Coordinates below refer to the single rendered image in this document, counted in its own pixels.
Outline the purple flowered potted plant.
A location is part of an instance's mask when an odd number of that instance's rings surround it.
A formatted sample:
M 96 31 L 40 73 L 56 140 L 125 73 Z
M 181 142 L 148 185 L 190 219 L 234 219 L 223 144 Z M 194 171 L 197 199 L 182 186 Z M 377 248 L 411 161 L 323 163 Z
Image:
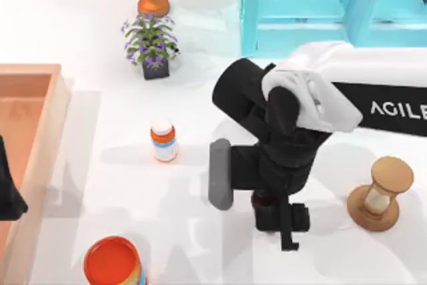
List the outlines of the purple flowered potted plant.
M 169 62 L 180 53 L 173 34 L 174 25 L 169 16 L 140 13 L 133 22 L 125 21 L 121 26 L 126 38 L 126 59 L 140 67 L 144 79 L 169 77 Z

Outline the light blue rack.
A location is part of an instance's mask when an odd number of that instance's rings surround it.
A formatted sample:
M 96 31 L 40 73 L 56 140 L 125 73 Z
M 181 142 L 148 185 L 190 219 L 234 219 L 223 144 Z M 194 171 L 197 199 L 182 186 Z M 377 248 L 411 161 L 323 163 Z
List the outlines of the light blue rack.
M 240 0 L 245 56 L 283 57 L 311 41 L 427 47 L 427 0 Z

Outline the wooden hourglass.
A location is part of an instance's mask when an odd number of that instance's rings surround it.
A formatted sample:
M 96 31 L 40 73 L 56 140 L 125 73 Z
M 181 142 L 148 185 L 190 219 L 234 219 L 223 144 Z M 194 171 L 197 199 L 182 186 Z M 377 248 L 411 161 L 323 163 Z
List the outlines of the wooden hourglass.
M 371 232 L 392 228 L 400 215 L 396 197 L 409 190 L 414 181 L 412 168 L 400 158 L 384 156 L 371 167 L 372 183 L 355 188 L 347 198 L 353 221 Z

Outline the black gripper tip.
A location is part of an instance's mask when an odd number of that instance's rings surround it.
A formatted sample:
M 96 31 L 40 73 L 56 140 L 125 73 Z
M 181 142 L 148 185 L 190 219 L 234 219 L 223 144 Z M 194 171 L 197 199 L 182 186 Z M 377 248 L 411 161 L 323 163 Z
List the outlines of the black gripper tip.
M 11 176 L 5 144 L 0 135 L 0 221 L 17 221 L 28 209 Z

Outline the orange and white bottle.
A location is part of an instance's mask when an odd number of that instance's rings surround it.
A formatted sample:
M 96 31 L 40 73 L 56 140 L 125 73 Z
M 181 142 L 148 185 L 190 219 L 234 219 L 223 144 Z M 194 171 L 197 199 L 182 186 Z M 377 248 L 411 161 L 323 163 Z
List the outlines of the orange and white bottle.
M 170 162 L 178 154 L 175 127 L 166 118 L 154 119 L 150 127 L 154 156 L 161 162 Z

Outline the red and orange can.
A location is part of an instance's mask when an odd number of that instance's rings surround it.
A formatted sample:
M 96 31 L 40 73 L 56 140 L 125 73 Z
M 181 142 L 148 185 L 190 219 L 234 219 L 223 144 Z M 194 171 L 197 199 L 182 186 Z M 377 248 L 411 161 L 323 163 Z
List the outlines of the red and orange can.
M 84 257 L 83 271 L 89 285 L 149 285 L 137 248 L 121 236 L 94 243 Z

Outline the salmon-coloured shallow box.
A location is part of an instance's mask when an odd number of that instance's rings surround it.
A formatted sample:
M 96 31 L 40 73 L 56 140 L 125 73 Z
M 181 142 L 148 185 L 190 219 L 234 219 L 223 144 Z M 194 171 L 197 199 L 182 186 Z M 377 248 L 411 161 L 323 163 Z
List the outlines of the salmon-coloured shallow box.
M 69 98 L 59 64 L 0 63 L 0 134 L 29 206 L 16 222 L 0 222 L 0 257 L 16 242 L 27 250 L 34 243 Z

